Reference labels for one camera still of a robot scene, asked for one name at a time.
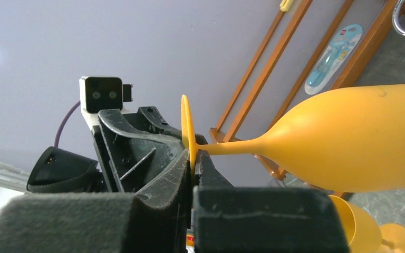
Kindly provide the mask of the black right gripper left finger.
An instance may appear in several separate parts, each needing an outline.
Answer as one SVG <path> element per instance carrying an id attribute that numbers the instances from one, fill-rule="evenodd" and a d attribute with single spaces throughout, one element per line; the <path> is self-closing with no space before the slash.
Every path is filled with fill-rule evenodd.
<path id="1" fill-rule="evenodd" d="M 11 199 L 0 209 L 0 252 L 185 252 L 188 156 L 136 193 Z"/>

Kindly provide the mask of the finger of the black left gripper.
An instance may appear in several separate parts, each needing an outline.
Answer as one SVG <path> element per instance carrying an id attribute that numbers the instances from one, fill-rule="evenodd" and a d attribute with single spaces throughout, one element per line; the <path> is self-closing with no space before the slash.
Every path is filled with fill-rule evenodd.
<path id="1" fill-rule="evenodd" d="M 162 180 L 189 190 L 188 151 L 155 106 L 98 113 L 98 152 L 108 192 L 138 192 Z"/>

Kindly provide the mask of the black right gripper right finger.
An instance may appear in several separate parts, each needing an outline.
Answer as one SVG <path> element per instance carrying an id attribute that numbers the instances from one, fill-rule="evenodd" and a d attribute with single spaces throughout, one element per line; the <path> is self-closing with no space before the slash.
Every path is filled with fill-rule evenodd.
<path id="1" fill-rule="evenodd" d="M 338 212 L 326 193 L 208 184 L 205 158 L 207 152 L 198 152 L 196 252 L 349 252 Z"/>

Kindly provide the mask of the orange goblet front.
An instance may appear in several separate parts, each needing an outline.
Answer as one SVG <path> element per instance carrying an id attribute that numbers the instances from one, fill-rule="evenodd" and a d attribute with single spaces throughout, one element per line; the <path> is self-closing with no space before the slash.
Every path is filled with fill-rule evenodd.
<path id="1" fill-rule="evenodd" d="M 405 227 L 379 225 L 366 211 L 348 201 L 329 196 L 338 212 L 350 252 L 405 252 Z"/>

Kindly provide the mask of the orange goblet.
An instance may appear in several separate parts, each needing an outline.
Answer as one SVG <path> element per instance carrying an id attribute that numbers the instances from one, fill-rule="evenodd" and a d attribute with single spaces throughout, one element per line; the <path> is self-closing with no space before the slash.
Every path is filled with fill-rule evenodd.
<path id="1" fill-rule="evenodd" d="M 355 86 L 310 97 L 260 137 L 198 144 L 188 98 L 181 98 L 189 162 L 210 155 L 256 154 L 314 186 L 339 192 L 405 189 L 405 84 Z"/>
<path id="2" fill-rule="evenodd" d="M 348 201 L 329 196 L 338 212 L 350 252 L 405 252 L 405 227 L 379 225 L 366 211 Z"/>

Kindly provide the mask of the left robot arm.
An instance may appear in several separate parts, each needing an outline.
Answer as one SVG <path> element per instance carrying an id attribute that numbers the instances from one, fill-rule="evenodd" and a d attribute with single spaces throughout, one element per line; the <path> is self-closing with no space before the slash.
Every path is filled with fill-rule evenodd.
<path id="1" fill-rule="evenodd" d="M 154 106 L 135 113 L 102 110 L 91 127 L 96 159 L 47 148 L 27 182 L 31 193 L 137 192 L 171 173 L 188 170 L 181 134 Z"/>

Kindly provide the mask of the orange wooden dish rack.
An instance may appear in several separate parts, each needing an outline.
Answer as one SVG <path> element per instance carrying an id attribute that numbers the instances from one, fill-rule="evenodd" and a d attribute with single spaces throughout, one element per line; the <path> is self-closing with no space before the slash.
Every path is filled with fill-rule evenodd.
<path id="1" fill-rule="evenodd" d="M 262 135 L 289 109 L 312 95 L 305 80 L 332 37 L 351 24 L 360 41 L 320 91 L 405 83 L 405 37 L 391 16 L 396 1 L 294 1 L 277 12 L 263 41 L 209 133 L 216 143 Z"/>

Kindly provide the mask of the pink yellow marker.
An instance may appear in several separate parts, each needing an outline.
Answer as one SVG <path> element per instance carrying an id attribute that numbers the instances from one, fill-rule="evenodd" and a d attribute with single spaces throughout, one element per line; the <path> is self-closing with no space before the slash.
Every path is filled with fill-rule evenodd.
<path id="1" fill-rule="evenodd" d="M 281 0 L 279 8 L 281 12 L 288 12 L 293 4 L 294 0 Z"/>

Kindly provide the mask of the blue packaged tool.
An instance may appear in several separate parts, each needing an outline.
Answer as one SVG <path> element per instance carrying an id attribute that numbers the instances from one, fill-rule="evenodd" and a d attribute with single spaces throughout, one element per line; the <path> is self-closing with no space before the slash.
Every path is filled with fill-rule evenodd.
<path id="1" fill-rule="evenodd" d="M 333 74 L 360 41 L 362 32 L 361 25 L 351 24 L 340 29 L 332 37 L 305 80 L 304 91 L 306 94 L 315 95 L 328 84 Z"/>

